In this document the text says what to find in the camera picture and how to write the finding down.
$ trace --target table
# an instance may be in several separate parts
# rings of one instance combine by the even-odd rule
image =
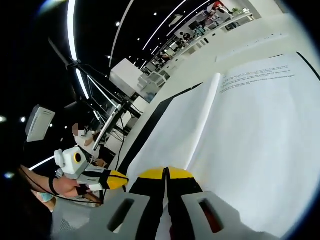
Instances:
[[[215,29],[207,32],[204,36],[197,37],[191,44],[189,44],[186,48],[178,51],[174,58],[170,60],[159,72],[166,71],[169,75],[172,75],[173,71],[175,71],[179,65],[185,61],[187,58],[189,58],[194,52],[198,51],[205,45],[207,45],[207,42],[215,41],[217,35],[226,34],[227,32],[223,31],[223,28],[226,26],[240,21],[241,19],[245,19],[248,17],[253,17],[253,14],[250,12],[246,12],[244,14],[241,14],[239,16],[234,17],[233,19],[219,25]]]
[[[248,48],[241,53],[216,62],[217,56],[223,55],[232,49],[239,48],[247,42],[274,33],[283,33],[286,34],[287,37],[269,41],[257,45],[257,47],[254,48]],[[146,108],[144,114],[137,121],[124,142],[120,153],[120,163],[123,162],[132,148],[137,148],[137,143],[141,141],[142,134],[146,134],[146,132],[151,133],[152,129],[147,129],[148,131],[146,131],[145,127],[152,127],[150,125],[154,117],[152,117],[152,115],[161,102],[192,86],[204,82],[212,77],[214,73],[223,74],[228,69],[244,63],[292,52],[300,52],[314,69],[320,73],[318,51],[313,47],[312,42],[298,22],[289,14],[261,18],[240,26],[227,34],[217,35],[215,43],[209,43],[202,47],[179,66],[170,80],[163,86],[151,104]],[[134,157],[133,155],[126,157],[122,165],[125,166],[128,164],[128,161],[130,161],[129,158],[133,160]],[[116,162],[113,161],[110,169],[113,169],[115,164]],[[270,224],[261,224],[258,228],[275,236],[282,237],[290,229],[290,226],[275,227],[270,226]]]

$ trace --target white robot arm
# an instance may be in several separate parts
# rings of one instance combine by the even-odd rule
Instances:
[[[119,188],[129,181],[117,171],[91,165],[92,156],[78,146],[65,151],[56,150],[54,158],[67,178],[77,180],[78,184],[88,186],[91,191]]]

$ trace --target white device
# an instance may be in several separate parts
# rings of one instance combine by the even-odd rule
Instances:
[[[41,107],[40,105],[35,106],[26,124],[26,141],[31,143],[45,139],[48,128],[55,115],[55,112]]]
[[[64,175],[69,179],[76,179],[78,184],[87,185],[91,191],[100,191],[105,188],[103,173],[105,168],[90,164],[91,156],[76,146],[65,151],[61,149],[54,151],[55,163],[62,169]]]

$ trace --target white paper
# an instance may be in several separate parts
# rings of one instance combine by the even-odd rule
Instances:
[[[216,74],[171,102],[128,168],[128,190],[141,173],[151,168],[187,169],[215,99],[219,79],[220,74]]]
[[[226,74],[188,170],[248,227],[282,237],[312,203],[319,146],[320,81],[293,53]]]

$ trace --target black wristband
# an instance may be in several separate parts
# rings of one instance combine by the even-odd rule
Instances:
[[[57,193],[54,188],[54,179],[55,179],[55,177],[53,177],[53,176],[49,177],[49,188],[54,195],[59,195],[59,193]]]

